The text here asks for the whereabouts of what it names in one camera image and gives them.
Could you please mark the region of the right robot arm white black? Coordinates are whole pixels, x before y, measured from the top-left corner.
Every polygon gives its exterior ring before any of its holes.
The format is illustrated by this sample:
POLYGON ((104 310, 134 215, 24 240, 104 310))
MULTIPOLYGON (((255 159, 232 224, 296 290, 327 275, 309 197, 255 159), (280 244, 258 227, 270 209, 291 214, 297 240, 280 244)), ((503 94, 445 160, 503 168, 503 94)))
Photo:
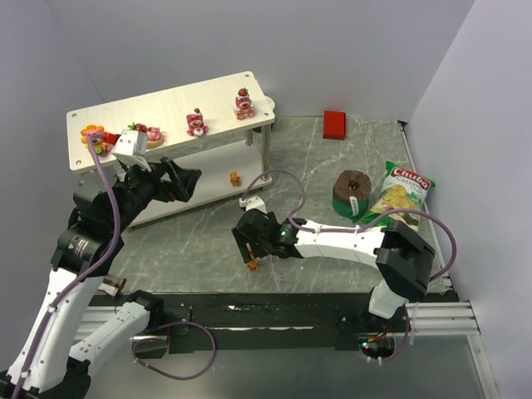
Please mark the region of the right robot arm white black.
POLYGON ((392 219, 385 226, 341 228, 296 218, 278 222, 272 212, 244 212, 232 234, 245 263, 280 259, 340 259, 371 266, 382 281, 372 289, 368 312, 390 319, 408 302, 426 297, 435 250, 416 231, 392 219))

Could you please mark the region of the pink bear donut toy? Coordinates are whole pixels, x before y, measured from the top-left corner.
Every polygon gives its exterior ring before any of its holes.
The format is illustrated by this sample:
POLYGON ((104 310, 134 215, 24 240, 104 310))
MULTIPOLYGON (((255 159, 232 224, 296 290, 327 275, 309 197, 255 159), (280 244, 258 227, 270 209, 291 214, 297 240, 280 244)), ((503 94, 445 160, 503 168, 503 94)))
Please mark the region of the pink bear donut toy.
POLYGON ((141 123, 131 123, 127 126, 129 130, 140 131, 147 137, 146 148, 152 150, 159 147, 164 142, 164 136, 159 127, 147 126, 141 123))

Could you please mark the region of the orange bear toy bottom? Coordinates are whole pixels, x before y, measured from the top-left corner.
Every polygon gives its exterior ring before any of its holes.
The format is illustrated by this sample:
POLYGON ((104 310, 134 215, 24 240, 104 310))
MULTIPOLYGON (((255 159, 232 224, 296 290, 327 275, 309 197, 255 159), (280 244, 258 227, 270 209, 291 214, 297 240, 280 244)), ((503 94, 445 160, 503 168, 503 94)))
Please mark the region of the orange bear toy bottom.
POLYGON ((256 259, 253 259, 251 262, 247 263, 247 268, 249 271, 255 271, 259 269, 259 262, 256 259))

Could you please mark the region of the orange bear toy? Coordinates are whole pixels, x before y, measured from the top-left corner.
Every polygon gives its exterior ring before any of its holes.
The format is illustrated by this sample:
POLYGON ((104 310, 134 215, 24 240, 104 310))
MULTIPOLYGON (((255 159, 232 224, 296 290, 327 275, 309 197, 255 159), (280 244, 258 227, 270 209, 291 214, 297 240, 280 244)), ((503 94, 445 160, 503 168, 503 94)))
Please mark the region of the orange bear toy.
POLYGON ((233 187, 240 187, 242 185, 241 178, 236 172, 232 172, 229 175, 229 180, 233 187))
POLYGON ((247 268, 249 271, 255 271, 259 269, 259 262, 256 259, 253 259, 251 262, 247 263, 247 268))

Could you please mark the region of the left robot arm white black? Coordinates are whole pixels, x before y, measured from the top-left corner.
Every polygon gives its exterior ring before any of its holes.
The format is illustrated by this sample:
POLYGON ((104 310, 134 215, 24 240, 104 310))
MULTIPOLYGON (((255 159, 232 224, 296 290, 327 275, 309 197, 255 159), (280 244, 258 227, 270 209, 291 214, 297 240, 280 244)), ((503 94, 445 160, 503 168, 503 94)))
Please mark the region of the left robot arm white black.
POLYGON ((93 295, 124 246, 122 233, 153 200, 188 202, 202 175, 163 157, 133 165, 120 179, 98 166, 73 195, 75 207, 57 240, 47 291, 16 361, 1 374, 4 398, 83 397, 111 343, 151 325, 162 302, 142 294, 87 343, 73 341, 93 295))

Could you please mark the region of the pink bear strawberry cake toy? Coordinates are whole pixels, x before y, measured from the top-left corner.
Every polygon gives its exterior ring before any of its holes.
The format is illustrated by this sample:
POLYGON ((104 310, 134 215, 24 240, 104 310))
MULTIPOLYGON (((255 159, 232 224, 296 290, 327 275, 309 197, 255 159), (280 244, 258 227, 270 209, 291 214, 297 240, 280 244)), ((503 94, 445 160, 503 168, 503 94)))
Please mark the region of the pink bear strawberry cake toy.
POLYGON ((242 87, 238 90, 237 96, 234 99, 233 112, 238 120, 245 120, 254 117, 254 102, 249 96, 249 90, 242 87))

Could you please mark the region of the pink bear cupcake toy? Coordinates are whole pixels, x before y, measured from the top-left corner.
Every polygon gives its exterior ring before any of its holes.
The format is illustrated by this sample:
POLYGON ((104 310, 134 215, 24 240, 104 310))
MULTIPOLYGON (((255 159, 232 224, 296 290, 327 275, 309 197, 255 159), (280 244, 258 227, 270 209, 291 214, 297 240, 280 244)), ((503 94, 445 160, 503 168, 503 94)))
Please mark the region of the pink bear cupcake toy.
POLYGON ((193 111, 186 116, 187 134, 189 136, 199 137, 208 132, 208 126, 204 123, 203 113, 200 108, 194 108, 193 111))

